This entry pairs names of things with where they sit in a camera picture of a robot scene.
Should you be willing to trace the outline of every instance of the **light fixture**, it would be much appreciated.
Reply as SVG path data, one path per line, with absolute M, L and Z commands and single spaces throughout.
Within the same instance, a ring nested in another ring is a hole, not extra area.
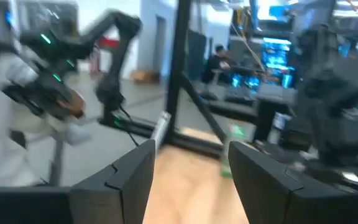
M 272 44 L 285 44 L 285 45 L 291 45 L 291 42 L 288 40 L 282 40 L 282 39 L 276 39 L 276 38 L 264 38 L 264 42 L 266 43 L 272 43 Z
M 277 18 L 275 16 L 269 15 L 270 7 L 271 5 L 268 4 L 260 5 L 258 10 L 258 19 L 276 21 Z
M 358 176 L 351 172 L 342 172 L 342 176 L 348 182 L 358 184 Z
M 296 4 L 296 3 L 298 3 L 299 2 L 299 0 L 290 0 L 289 2 L 288 2 L 288 4 Z
M 351 4 L 348 1 L 339 1 L 337 2 L 338 6 L 350 6 Z M 352 4 L 358 7 L 358 1 L 352 1 Z

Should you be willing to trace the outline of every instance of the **black cable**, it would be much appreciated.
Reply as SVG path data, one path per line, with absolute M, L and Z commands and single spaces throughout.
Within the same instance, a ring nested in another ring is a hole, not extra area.
M 132 120 L 132 118 L 131 118 L 131 116 L 129 115 L 129 113 L 126 112 L 122 106 L 120 106 L 119 109 L 128 117 L 129 121 L 134 122 L 134 120 Z M 129 131 L 126 131 L 126 133 L 128 133 L 129 137 L 130 137 L 130 138 L 132 139 L 132 141 L 135 143 L 135 146 L 138 147 L 139 144 L 137 143 L 137 141 L 135 140 L 135 138 L 133 137 L 133 135 L 132 135 Z

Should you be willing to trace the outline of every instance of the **wooden table surface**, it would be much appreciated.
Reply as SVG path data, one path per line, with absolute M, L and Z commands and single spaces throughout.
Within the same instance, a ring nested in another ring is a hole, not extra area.
M 217 141 L 197 130 L 184 134 Z M 158 155 L 145 224 L 248 224 L 232 179 L 221 177 L 220 162 L 176 147 Z

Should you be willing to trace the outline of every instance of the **person in dark clothing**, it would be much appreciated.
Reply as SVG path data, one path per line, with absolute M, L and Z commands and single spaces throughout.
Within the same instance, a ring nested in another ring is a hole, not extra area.
M 210 56 L 206 62 L 204 72 L 201 76 L 201 82 L 208 85 L 214 79 L 215 69 L 228 70 L 230 65 L 226 62 L 228 59 L 227 52 L 223 45 L 217 45 L 215 47 L 215 54 Z

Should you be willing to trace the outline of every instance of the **door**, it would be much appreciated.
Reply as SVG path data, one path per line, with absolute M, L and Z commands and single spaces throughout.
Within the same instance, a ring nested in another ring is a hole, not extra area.
M 165 34 L 167 30 L 167 21 L 157 16 L 157 30 L 155 33 L 155 49 L 154 49 L 154 70 L 161 71 L 161 67 L 165 58 Z

